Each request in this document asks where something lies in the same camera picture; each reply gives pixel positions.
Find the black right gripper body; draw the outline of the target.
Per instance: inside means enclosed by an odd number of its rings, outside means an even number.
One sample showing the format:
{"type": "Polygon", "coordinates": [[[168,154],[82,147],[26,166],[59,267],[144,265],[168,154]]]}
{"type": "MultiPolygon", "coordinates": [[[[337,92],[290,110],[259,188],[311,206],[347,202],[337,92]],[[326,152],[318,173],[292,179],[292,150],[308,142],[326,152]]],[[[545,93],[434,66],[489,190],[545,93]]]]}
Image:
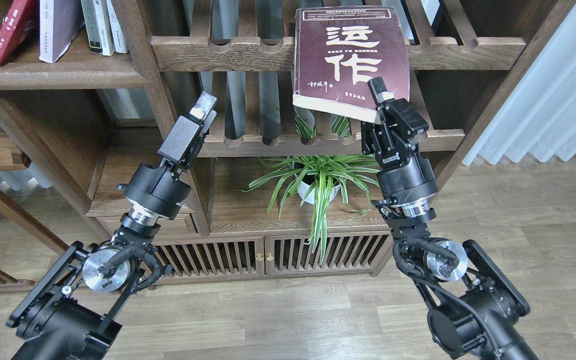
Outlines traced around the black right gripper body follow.
{"type": "Polygon", "coordinates": [[[374,155],[380,171],[376,178],[382,200],[375,207],[394,211],[429,211],[429,198],[438,192],[429,160],[416,142],[400,136],[394,123],[361,123],[362,151],[374,155]]]}

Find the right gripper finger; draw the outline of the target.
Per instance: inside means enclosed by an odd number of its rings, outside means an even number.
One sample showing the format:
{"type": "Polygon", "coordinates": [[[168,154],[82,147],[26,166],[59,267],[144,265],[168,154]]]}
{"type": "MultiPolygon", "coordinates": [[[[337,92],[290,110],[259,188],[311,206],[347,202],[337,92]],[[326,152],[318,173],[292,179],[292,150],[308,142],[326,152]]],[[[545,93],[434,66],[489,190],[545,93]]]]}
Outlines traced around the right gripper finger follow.
{"type": "Polygon", "coordinates": [[[417,151],[419,137],[429,130],[427,121],[408,100],[395,99],[382,77],[370,79],[369,88],[377,105],[379,121],[375,123],[374,130],[378,149],[417,151]]]}

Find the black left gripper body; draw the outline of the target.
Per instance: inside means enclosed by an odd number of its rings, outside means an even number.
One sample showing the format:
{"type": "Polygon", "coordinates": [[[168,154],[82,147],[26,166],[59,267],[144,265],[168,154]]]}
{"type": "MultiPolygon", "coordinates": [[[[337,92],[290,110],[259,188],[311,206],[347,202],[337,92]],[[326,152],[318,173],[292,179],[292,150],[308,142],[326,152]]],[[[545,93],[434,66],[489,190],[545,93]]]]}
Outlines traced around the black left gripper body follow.
{"type": "Polygon", "coordinates": [[[175,219],[191,191],[179,180],[176,168],[171,162],[158,167],[142,162],[128,184],[118,183],[117,189],[133,204],[126,216],[135,221],[175,219]]]}

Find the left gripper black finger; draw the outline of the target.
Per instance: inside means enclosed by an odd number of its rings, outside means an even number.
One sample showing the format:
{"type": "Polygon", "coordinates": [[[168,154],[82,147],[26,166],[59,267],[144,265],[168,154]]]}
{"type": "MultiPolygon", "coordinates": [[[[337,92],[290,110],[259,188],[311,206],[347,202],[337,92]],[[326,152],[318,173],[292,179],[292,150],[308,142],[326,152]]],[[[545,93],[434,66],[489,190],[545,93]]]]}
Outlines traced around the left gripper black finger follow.
{"type": "Polygon", "coordinates": [[[189,114],[181,115],[157,151],[162,157],[160,164],[178,166],[187,171],[197,158],[206,134],[217,116],[214,110],[217,98],[202,91],[189,114]]]}

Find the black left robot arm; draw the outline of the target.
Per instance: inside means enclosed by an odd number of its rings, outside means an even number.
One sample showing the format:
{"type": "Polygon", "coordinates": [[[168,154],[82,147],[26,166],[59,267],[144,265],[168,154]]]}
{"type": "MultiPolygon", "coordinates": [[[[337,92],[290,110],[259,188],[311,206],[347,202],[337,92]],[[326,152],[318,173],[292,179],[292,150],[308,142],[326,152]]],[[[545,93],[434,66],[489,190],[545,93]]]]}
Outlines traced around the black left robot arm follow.
{"type": "Polygon", "coordinates": [[[23,339],[14,360],[101,360],[121,324],[115,317],[130,296],[150,288],[172,265],[157,258],[158,220],[174,220],[190,193],[181,180],[197,158],[217,116],[217,98],[201,92],[158,150],[160,164],[140,164],[127,184],[131,202],[111,239],[84,248],[71,244],[46,272],[6,325],[23,339]]]}

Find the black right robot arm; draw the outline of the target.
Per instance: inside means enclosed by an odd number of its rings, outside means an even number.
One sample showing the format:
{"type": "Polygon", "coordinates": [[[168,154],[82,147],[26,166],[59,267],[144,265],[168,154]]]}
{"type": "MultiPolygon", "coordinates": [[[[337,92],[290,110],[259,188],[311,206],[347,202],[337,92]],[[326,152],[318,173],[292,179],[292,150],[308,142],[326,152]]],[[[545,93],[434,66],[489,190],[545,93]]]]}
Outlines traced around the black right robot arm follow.
{"type": "Polygon", "coordinates": [[[438,192],[418,137],[429,126],[405,99],[395,99],[381,77],[368,82],[378,119],[361,125],[362,151],[373,154],[382,200],[373,201],[393,237],[396,267],[408,276],[428,308],[432,339],[451,358],[535,360],[515,330],[530,312],[528,301],[474,240],[432,237],[429,199],[438,192]]]}

